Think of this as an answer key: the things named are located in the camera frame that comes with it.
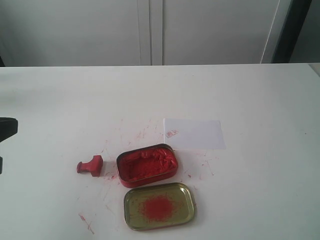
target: white wall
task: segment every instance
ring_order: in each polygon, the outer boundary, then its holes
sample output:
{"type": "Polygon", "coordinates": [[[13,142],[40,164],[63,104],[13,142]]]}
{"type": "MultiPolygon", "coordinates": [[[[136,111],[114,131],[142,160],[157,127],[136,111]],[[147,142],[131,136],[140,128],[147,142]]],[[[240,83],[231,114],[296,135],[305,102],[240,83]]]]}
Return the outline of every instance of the white wall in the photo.
{"type": "MultiPolygon", "coordinates": [[[[165,65],[260,63],[279,0],[164,0],[165,65]]],[[[290,0],[278,11],[287,13],[290,0]]],[[[278,40],[283,22],[276,26],[278,40]]]]}
{"type": "Polygon", "coordinates": [[[296,41],[291,63],[320,63],[320,1],[313,0],[296,41]]]}
{"type": "Polygon", "coordinates": [[[6,66],[139,65],[136,0],[0,0],[6,66]]]}

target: tin lid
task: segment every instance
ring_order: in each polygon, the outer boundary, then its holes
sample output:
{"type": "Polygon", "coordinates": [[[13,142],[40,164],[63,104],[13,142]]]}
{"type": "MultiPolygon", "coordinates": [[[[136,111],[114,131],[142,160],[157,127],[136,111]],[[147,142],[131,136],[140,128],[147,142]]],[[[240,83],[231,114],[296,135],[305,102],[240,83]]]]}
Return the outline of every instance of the tin lid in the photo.
{"type": "Polygon", "coordinates": [[[182,183],[134,188],[124,197],[124,220],[133,230],[185,224],[194,216],[191,191],[182,183]]]}

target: red tin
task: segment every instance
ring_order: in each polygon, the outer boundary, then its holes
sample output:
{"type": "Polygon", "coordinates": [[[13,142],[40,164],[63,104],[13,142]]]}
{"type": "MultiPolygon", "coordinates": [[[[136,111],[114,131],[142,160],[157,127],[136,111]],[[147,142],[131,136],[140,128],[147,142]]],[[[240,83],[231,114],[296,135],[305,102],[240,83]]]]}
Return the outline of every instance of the red tin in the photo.
{"type": "Polygon", "coordinates": [[[168,179],[178,170],[173,149],[164,143],[123,152],[116,165],[119,179],[127,188],[168,179]]]}

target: red pigment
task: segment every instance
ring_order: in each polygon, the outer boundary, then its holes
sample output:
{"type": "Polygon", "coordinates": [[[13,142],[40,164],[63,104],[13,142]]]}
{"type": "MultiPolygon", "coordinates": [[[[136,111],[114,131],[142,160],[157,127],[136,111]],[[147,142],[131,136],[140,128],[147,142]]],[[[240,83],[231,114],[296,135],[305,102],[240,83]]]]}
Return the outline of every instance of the red pigment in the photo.
{"type": "Polygon", "coordinates": [[[160,147],[129,153],[121,158],[118,166],[121,178],[132,182],[171,172],[178,165],[173,152],[160,147]]]}
{"type": "Polygon", "coordinates": [[[143,202],[139,211],[149,221],[163,222],[172,216],[174,205],[165,195],[159,195],[143,202]]]}

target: black object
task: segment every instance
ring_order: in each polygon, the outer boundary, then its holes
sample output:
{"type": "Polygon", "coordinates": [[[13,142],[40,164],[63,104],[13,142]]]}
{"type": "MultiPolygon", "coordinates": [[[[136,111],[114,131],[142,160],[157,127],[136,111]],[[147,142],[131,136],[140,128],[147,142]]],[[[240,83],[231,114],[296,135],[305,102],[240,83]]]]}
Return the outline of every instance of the black object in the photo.
{"type": "MultiPolygon", "coordinates": [[[[0,143],[18,132],[18,120],[11,117],[0,117],[0,143]]],[[[0,157],[0,174],[2,173],[2,157],[0,157]]]]}
{"type": "Polygon", "coordinates": [[[292,0],[272,63],[289,63],[312,0],[292,0]]]}

